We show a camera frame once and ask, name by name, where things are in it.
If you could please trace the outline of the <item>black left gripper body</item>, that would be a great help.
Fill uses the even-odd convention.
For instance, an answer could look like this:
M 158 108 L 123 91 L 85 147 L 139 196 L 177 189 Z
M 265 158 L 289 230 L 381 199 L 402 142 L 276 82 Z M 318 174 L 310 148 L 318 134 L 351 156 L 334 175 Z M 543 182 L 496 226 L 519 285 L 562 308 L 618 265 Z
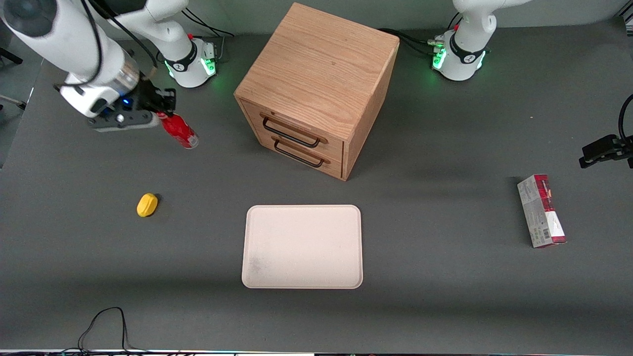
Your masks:
M 613 160 L 626 160 L 630 169 L 633 169 L 633 145 L 629 140 L 630 137 L 616 138 L 613 144 L 618 146 L 614 153 Z

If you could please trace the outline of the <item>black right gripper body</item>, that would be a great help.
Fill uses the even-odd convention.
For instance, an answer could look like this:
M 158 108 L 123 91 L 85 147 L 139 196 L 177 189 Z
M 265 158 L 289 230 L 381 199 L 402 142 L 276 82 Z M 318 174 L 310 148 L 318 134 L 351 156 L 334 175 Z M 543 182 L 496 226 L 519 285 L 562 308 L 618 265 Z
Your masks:
M 150 119 L 160 108 L 158 90 L 151 81 L 142 80 L 131 92 L 106 106 L 101 117 L 105 120 Z

